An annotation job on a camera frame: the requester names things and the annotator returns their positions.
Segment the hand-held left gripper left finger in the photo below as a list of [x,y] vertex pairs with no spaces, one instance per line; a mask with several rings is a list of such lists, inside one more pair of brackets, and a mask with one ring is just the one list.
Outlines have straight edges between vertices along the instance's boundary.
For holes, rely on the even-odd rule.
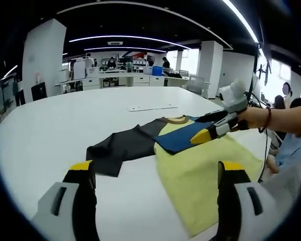
[[91,160],[71,166],[40,198],[32,223],[47,240],[99,240],[95,189]]

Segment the person's right hand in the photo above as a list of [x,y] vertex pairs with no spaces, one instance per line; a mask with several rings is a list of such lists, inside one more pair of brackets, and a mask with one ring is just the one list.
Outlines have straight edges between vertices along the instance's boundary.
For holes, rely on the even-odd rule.
[[250,129],[264,128],[269,111],[265,108],[248,107],[238,117],[240,121],[247,121]]

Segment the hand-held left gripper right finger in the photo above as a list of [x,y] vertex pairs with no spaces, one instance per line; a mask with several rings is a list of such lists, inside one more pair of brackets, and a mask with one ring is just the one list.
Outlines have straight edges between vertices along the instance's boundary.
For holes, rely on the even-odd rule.
[[271,192],[235,162],[218,162],[217,204],[217,240],[265,240],[283,218]]

